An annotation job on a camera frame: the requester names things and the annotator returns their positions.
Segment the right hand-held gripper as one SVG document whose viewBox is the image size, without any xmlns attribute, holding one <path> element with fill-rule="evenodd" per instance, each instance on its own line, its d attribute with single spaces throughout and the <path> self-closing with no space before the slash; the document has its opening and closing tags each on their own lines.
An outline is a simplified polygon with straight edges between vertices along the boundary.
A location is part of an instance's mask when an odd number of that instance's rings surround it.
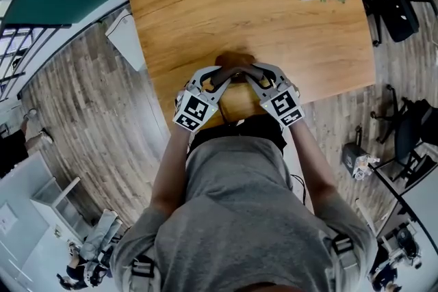
<svg viewBox="0 0 438 292">
<path fill-rule="evenodd" d="M 261 78 L 245 74 L 245 79 L 259 97 L 260 105 L 281 124 L 290 127 L 305 117 L 299 94 L 286 74 L 272 64 L 255 63 L 263 70 Z"/>
</svg>

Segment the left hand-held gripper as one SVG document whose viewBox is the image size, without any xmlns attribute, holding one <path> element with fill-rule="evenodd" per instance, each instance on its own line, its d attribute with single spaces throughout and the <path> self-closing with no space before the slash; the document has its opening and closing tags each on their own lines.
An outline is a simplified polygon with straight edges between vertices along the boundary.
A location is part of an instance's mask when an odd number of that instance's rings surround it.
<svg viewBox="0 0 438 292">
<path fill-rule="evenodd" d="M 231 83 L 231 77 L 212 76 L 221 66 L 208 66 L 197 70 L 179 91 L 175 99 L 172 121 L 195 132 L 204 126 L 218 111 L 218 102 Z M 206 89 L 203 82 L 208 80 Z"/>
</svg>

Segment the brown object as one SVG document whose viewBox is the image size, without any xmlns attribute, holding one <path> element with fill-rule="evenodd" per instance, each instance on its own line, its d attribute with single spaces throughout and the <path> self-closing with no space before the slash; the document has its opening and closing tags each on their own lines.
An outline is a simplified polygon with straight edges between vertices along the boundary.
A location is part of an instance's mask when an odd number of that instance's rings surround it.
<svg viewBox="0 0 438 292">
<path fill-rule="evenodd" d="M 214 88 L 219 88 L 228 79 L 233 84 L 246 83 L 248 77 L 261 81 L 263 70 L 254 66 L 255 63 L 253 55 L 226 51 L 216 58 L 215 64 L 220 69 L 211 76 L 210 82 Z"/>
</svg>

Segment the person's left forearm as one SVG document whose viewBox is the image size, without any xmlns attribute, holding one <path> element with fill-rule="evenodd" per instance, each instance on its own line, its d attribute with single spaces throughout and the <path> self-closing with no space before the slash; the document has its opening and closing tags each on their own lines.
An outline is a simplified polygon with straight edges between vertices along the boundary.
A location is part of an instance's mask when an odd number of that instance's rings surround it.
<svg viewBox="0 0 438 292">
<path fill-rule="evenodd" d="M 185 196 L 185 165 L 191 133 L 174 125 L 153 183 L 150 206 L 170 217 Z"/>
</svg>

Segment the person's right forearm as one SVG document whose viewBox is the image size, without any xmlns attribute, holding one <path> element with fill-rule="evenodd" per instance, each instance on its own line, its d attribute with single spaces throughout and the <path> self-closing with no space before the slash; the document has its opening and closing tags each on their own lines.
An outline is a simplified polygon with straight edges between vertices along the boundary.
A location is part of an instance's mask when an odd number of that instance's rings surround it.
<svg viewBox="0 0 438 292">
<path fill-rule="evenodd" d="M 301 119 L 289 130 L 296 147 L 314 213 L 320 214 L 328 198 L 337 192 L 335 175 L 306 122 Z"/>
</svg>

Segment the black shorts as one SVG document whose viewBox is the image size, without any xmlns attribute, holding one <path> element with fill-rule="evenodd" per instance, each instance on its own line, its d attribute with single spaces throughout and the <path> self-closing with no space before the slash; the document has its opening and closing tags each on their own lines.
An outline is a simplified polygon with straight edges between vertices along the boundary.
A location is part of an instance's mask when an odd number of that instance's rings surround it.
<svg viewBox="0 0 438 292">
<path fill-rule="evenodd" d="M 220 137 L 249 136 L 270 140 L 283 153 L 287 145 L 281 125 L 270 115 L 251 116 L 242 122 L 232 122 L 199 131 L 192 140 L 188 155 L 201 144 Z"/>
</svg>

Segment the wooden table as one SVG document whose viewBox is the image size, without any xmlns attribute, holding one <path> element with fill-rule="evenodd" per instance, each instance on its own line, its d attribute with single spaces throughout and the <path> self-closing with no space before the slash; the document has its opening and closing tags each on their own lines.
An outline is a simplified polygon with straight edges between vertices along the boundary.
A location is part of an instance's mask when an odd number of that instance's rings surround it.
<svg viewBox="0 0 438 292">
<path fill-rule="evenodd" d="M 362 0 L 130 0 L 166 122 L 177 92 L 225 52 L 280 67 L 303 103 L 376 81 Z"/>
</svg>

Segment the white computer case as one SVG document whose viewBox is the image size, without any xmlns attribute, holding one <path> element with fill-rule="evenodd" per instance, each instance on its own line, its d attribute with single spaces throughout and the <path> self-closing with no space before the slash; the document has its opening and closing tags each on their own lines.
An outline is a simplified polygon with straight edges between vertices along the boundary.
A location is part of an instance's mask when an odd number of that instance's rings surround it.
<svg viewBox="0 0 438 292">
<path fill-rule="evenodd" d="M 135 21 L 130 11 L 124 9 L 109 26 L 105 35 L 134 70 L 146 70 Z"/>
</svg>

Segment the black cardboard box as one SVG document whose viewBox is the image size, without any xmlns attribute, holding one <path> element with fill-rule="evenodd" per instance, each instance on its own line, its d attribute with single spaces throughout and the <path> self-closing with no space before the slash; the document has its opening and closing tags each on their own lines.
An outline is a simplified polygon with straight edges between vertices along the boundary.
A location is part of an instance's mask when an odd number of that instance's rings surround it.
<svg viewBox="0 0 438 292">
<path fill-rule="evenodd" d="M 361 156 L 361 148 L 354 142 L 347 143 L 342 148 L 342 164 L 351 177 L 354 176 L 356 160 Z"/>
</svg>

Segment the clear bottle pack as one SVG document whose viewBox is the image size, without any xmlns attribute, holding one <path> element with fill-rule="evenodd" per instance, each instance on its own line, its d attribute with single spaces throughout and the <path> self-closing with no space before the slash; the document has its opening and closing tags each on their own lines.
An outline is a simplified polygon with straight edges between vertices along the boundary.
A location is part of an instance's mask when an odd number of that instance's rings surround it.
<svg viewBox="0 0 438 292">
<path fill-rule="evenodd" d="M 380 162 L 380 158 L 365 154 L 356 158 L 356 161 L 353 166 L 352 177 L 355 180 L 363 180 L 365 177 L 371 175 L 372 170 L 370 166 L 375 163 Z"/>
</svg>

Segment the person in grey shirt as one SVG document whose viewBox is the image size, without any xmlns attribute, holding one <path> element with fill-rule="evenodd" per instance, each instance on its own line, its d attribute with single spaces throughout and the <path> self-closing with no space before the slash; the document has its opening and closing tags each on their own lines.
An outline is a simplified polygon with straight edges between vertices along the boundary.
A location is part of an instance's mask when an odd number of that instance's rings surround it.
<svg viewBox="0 0 438 292">
<path fill-rule="evenodd" d="M 114 250 L 127 288 L 134 259 L 151 250 L 162 292 L 235 292 L 270 282 L 302 292 L 356 292 L 377 244 L 338 194 L 316 215 L 290 190 L 280 150 L 257 137 L 221 137 L 186 165 L 185 202 L 170 217 L 147 208 Z"/>
</svg>

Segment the black metal railing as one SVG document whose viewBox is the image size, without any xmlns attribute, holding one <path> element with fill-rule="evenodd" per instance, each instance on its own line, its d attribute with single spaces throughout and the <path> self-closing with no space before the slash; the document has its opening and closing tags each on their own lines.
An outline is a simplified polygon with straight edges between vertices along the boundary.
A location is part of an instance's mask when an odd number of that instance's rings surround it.
<svg viewBox="0 0 438 292">
<path fill-rule="evenodd" d="M 9 99 L 12 87 L 26 75 L 26 67 L 41 47 L 71 24 L 0 23 L 0 103 Z"/>
</svg>

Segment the white desk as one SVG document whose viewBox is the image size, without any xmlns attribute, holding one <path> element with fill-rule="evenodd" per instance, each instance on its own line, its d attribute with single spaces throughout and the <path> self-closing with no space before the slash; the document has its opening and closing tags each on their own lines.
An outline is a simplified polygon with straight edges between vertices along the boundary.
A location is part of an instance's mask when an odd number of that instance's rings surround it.
<svg viewBox="0 0 438 292">
<path fill-rule="evenodd" d="M 438 165 L 423 175 L 410 187 L 397 190 L 387 176 L 377 167 L 369 168 L 389 189 L 408 214 L 421 226 L 438 254 Z"/>
</svg>

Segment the white glass cabinet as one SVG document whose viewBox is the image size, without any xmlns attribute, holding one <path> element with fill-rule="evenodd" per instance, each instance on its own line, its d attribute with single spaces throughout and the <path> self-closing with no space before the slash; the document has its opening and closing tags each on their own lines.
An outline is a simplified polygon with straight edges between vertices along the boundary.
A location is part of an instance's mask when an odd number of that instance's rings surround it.
<svg viewBox="0 0 438 292">
<path fill-rule="evenodd" d="M 21 269 L 46 233 L 83 241 L 91 226 L 67 197 L 79 181 L 61 187 L 40 152 L 0 179 L 0 264 Z"/>
</svg>

